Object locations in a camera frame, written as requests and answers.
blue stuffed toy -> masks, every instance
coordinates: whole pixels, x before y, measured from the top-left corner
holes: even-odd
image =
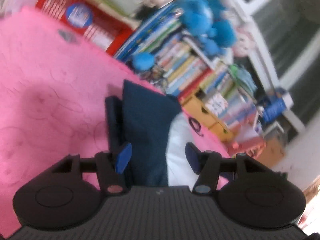
[[[204,53],[208,56],[215,56],[220,54],[220,48],[217,43],[211,39],[206,39],[203,42]]]
[[[204,35],[211,28],[212,12],[206,0],[177,0],[183,10],[180,21],[194,37]]]
[[[206,1],[214,19],[212,29],[215,29],[215,36],[212,38],[220,48],[230,48],[236,43],[237,37],[231,23],[223,17],[223,13],[228,10],[228,7],[223,4],[223,0]]]
[[[149,70],[154,64],[155,57],[148,52],[141,52],[132,56],[132,67],[138,72]]]

book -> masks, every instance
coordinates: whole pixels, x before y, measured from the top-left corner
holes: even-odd
[[[162,48],[155,54],[156,61],[164,57],[173,48],[174,45],[180,42],[181,38],[182,34],[176,33],[167,42],[165,42],[162,45]]]
[[[186,51],[185,54],[182,55],[179,59],[177,59],[171,69],[168,70],[167,73],[164,74],[164,78],[168,78],[175,70],[177,70],[188,58],[190,57],[190,52]]]
[[[181,47],[182,47],[181,42],[178,42],[177,44],[175,44],[171,48],[171,50],[157,62],[158,66],[161,68],[164,68],[164,66],[170,62],[170,60],[180,50]]]
[[[188,78],[198,67],[197,62],[199,61],[198,57],[195,57],[190,64],[187,64],[183,71],[169,84],[167,88],[167,94],[171,94],[179,86],[183,84],[186,78]]]
[[[227,117],[231,117],[232,115],[236,114],[246,103],[239,90],[236,89],[234,92],[232,92],[232,94],[233,95],[229,96],[228,99],[225,98],[228,102],[228,108],[218,116],[220,119],[226,120]]]
[[[196,90],[199,84],[209,75],[213,73],[213,70],[207,67],[200,76],[198,76],[191,84],[189,84],[178,96],[179,102],[185,100],[194,90]]]
[[[251,107],[251,105],[254,105],[251,100],[248,102],[242,101],[239,103],[234,103],[232,107],[228,108],[227,113],[223,117],[221,117],[221,120],[223,120],[227,124],[230,124],[239,115],[239,113],[245,111],[245,109]]]
[[[227,75],[227,71],[224,71],[216,76],[216,78],[212,81],[210,86],[208,86],[205,90],[204,93],[209,94],[212,92],[212,90],[216,90],[219,84],[223,81],[225,76]]]
[[[202,91],[205,91],[205,89],[211,85],[211,83],[213,82],[213,80],[215,79],[216,77],[216,73],[213,72],[211,75],[209,75],[207,78],[205,78],[200,84],[199,84],[199,88],[202,90]]]
[[[193,80],[195,80],[205,70],[205,68],[205,64],[202,61],[200,61],[198,63],[197,71],[179,87],[179,90],[183,91],[189,84],[191,84]]]
[[[196,57],[193,55],[188,57],[188,59],[168,77],[168,83],[171,83],[179,75],[181,75],[195,59]]]
[[[256,108],[255,104],[251,103],[250,105],[248,105],[247,107],[242,109],[239,113],[235,114],[227,122],[226,121],[224,121],[224,122],[226,123],[226,125],[228,127],[233,127],[233,126],[239,124],[240,122],[242,122],[249,115],[255,113],[256,111],[257,111],[257,108]]]
[[[229,100],[236,94],[239,93],[237,85],[234,84],[233,87],[228,91],[228,93],[225,95],[225,99],[229,102]]]
[[[169,26],[163,33],[161,33],[149,46],[147,46],[142,51],[152,52],[154,49],[159,47],[164,39],[170,35],[170,33],[175,32],[178,28],[180,28],[181,23],[176,21],[171,26]]]
[[[220,89],[220,94],[225,97],[226,94],[233,88],[233,86],[235,85],[233,79],[231,77],[229,77],[225,83],[222,85],[221,89]]]
[[[192,73],[190,77],[185,77],[185,81],[183,82],[183,84],[180,87],[178,87],[175,90],[175,92],[172,93],[172,95],[177,97],[188,85],[190,85],[193,82],[193,80],[195,80],[198,76],[201,75],[204,69],[205,64],[203,62],[199,62],[198,66],[196,67],[196,71]]]
[[[173,57],[171,58],[171,60],[167,63],[167,65],[164,66],[164,70],[165,71],[169,71],[172,69],[173,65],[179,61],[181,59],[181,57],[185,54],[190,54],[190,46],[188,46],[187,44],[185,44],[184,42],[182,43],[182,46],[180,47],[180,50],[173,55]]]
[[[212,70],[216,69],[216,64],[214,61],[210,61],[207,56],[198,48],[198,46],[189,37],[183,37],[183,41],[190,45],[194,52],[207,64]]]
[[[205,106],[211,113],[218,116],[228,107],[228,102],[217,92],[208,100]]]
[[[178,22],[175,15],[170,14],[166,19],[161,21],[153,30],[152,33],[147,37],[147,39],[139,45],[138,52],[145,51],[148,46],[150,46],[162,33],[164,33],[168,28]]]

stack of books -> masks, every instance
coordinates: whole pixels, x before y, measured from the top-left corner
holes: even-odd
[[[200,82],[199,89],[205,106],[231,130],[256,113],[254,98],[239,87],[224,64]]]

book spine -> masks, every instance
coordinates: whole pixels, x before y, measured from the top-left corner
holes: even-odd
[[[167,73],[164,74],[164,78],[168,78],[175,70],[177,70],[188,58],[190,57],[190,52],[187,51],[180,59],[178,59],[172,66],[171,69],[168,70]]]
[[[195,56],[190,56],[179,68],[177,68],[169,77],[168,82],[172,83],[178,76],[180,76],[188,66],[196,59]]]
[[[171,58],[169,63],[164,66],[164,70],[169,71],[170,69],[172,69],[173,65],[175,65],[177,61],[179,61],[185,54],[187,54],[189,50],[190,50],[190,47],[186,44],[183,44],[180,50]]]
[[[198,60],[199,58],[195,58],[189,65],[187,65],[187,68],[170,83],[167,89],[167,94],[171,94],[173,91],[178,89],[185,82],[185,80],[194,73]]]
[[[183,91],[188,85],[191,84],[191,82],[193,82],[193,80],[195,80],[199,75],[201,75],[201,73],[203,72],[203,70],[201,69],[201,67],[198,67],[197,70],[195,71],[195,73],[193,73],[192,76],[190,76],[180,87],[179,87],[179,91]]]
[[[211,75],[209,75],[206,79],[204,79],[200,84],[199,84],[199,88],[202,91],[205,91],[208,86],[211,85],[211,83],[213,82],[213,80],[216,78],[216,73],[212,73]]]
[[[163,46],[162,48],[155,54],[155,58],[157,61],[161,60],[172,48],[181,40],[181,33],[177,33],[173,35]]]
[[[154,49],[158,48],[162,41],[170,35],[170,33],[173,33],[175,30],[177,30],[181,26],[180,22],[175,22],[171,26],[169,26],[159,37],[156,38],[154,42],[152,42],[148,47],[146,47],[143,51],[152,52]]]
[[[188,85],[178,96],[178,100],[182,101],[186,99],[195,89],[198,88],[199,84],[209,75],[213,73],[211,68],[206,68],[200,76],[198,76],[190,85]]]
[[[254,104],[250,104],[248,107],[240,111],[238,114],[234,115],[230,120],[225,121],[227,125],[229,126],[235,121],[241,121],[244,119],[247,115],[249,115],[252,111],[256,111],[256,106]]]
[[[232,89],[234,82],[230,77],[220,89],[220,94],[225,98],[226,94]]]
[[[209,85],[209,87],[204,91],[204,93],[208,94],[211,90],[216,89],[226,74],[227,72],[222,72],[219,75],[217,75],[217,78],[213,80],[211,85]]]
[[[174,15],[170,15],[162,23],[160,23],[151,35],[139,46],[139,52],[144,51],[150,44],[152,44],[162,33],[174,25],[178,19]]]
[[[173,56],[180,50],[182,46],[181,42],[178,42],[177,44],[175,44],[172,49],[170,50],[169,53],[167,53],[164,57],[162,57],[158,62],[158,66],[163,68],[165,65],[167,65],[170,60],[173,58]]]

pink bedspread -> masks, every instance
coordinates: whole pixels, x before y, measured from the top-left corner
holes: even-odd
[[[104,99],[121,97],[124,79],[141,82],[124,64],[77,37],[64,25],[24,8],[0,20],[0,233],[20,224],[12,208],[19,187],[67,154],[91,157],[108,149]],[[202,149],[228,156],[203,130]],[[84,178],[97,185],[95,176]]]

